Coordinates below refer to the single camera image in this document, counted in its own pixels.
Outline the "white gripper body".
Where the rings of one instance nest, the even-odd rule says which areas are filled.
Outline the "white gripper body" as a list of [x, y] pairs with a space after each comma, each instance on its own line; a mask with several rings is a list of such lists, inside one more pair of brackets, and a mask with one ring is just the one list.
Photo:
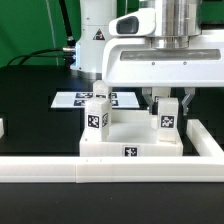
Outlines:
[[141, 8], [109, 23], [102, 79], [112, 87], [224, 86], [224, 28], [196, 8]]

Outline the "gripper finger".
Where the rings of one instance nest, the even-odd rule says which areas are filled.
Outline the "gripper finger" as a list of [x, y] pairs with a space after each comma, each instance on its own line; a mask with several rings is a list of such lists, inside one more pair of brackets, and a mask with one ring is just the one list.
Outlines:
[[183, 115], [186, 116], [188, 113], [188, 105], [195, 95], [195, 89], [193, 87], [185, 87], [184, 92], [185, 96], [182, 100], [182, 108], [183, 108]]
[[152, 113], [153, 111], [153, 98], [152, 98], [152, 88], [151, 87], [143, 87], [142, 88], [142, 96], [146, 103], [148, 104], [148, 111]]

